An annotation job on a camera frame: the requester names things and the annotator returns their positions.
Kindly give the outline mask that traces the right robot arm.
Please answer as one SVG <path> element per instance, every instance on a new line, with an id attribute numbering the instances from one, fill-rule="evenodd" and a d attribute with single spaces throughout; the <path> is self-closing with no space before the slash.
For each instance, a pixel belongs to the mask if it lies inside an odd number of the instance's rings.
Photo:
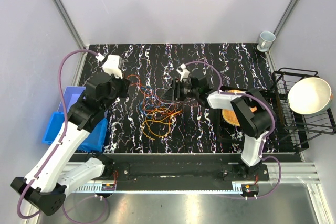
<path id="1" fill-rule="evenodd" d="M 234 111 L 245 134 L 244 148 L 240 156 L 243 164 L 238 167 L 239 176 L 244 180 L 256 176 L 255 165 L 260 163 L 266 138 L 276 126 L 276 114 L 258 90 L 224 92 L 212 89 L 206 78 L 191 77 L 189 80 L 172 80 L 161 98 L 173 102 L 193 98 L 199 105 L 208 109 Z"/>

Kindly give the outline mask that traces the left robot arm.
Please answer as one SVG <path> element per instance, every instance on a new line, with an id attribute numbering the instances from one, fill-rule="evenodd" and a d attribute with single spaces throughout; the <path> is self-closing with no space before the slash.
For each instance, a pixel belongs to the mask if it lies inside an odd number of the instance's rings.
<path id="1" fill-rule="evenodd" d="M 17 213 L 26 200 L 47 216 L 53 215 L 63 205 L 66 197 L 94 178 L 103 180 L 113 175 L 113 161 L 96 153 L 85 163 L 63 173 L 63 169 L 79 145 L 104 118 L 105 111 L 117 98 L 126 98 L 130 81 L 113 74 L 100 72 L 92 76 L 86 88 L 67 114 L 49 149 L 24 177 L 15 177 L 11 188 L 19 195 Z"/>

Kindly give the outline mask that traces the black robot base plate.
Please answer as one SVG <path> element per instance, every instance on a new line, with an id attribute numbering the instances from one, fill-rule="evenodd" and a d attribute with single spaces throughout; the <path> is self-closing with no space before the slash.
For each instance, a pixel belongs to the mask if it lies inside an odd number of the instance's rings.
<path id="1" fill-rule="evenodd" d="M 260 182 L 269 180 L 268 168 L 262 162 L 248 168 L 239 154 L 102 154 L 77 153 L 71 160 L 85 162 L 91 157 L 108 163 L 108 172 L 116 172 L 117 181 L 138 177 L 203 177 Z"/>

